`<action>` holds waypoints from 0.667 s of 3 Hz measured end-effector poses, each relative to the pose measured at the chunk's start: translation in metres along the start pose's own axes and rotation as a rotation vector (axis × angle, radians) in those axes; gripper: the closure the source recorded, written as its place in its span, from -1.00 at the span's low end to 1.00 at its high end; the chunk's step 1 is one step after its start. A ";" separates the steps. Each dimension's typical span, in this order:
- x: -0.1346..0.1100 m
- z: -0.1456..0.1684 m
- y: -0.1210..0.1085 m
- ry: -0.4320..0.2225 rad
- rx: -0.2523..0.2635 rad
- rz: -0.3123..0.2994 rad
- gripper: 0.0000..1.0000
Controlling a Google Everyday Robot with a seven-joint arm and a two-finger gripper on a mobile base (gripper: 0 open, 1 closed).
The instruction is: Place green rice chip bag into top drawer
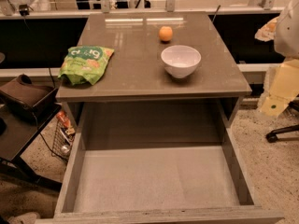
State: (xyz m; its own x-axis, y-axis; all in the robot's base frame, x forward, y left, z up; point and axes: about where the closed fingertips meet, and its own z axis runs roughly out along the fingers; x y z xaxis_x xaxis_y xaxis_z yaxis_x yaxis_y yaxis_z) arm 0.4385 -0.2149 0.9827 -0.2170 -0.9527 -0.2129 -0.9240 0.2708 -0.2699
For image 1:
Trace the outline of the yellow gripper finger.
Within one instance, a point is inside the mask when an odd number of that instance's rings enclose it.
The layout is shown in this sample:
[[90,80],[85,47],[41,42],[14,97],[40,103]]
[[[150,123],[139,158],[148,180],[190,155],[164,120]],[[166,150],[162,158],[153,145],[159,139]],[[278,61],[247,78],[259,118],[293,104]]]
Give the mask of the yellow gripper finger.
[[299,60],[292,59],[275,69],[270,88],[259,110],[267,116],[278,117],[299,95]]

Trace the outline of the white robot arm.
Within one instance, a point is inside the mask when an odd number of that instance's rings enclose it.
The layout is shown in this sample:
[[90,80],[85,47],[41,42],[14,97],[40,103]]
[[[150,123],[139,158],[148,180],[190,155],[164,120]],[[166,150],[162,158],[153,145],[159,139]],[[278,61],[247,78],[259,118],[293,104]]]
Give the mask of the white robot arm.
[[275,68],[270,87],[259,104],[261,112],[277,117],[299,94],[299,0],[291,0],[278,17],[255,34],[260,41],[274,41],[274,49],[285,57]]

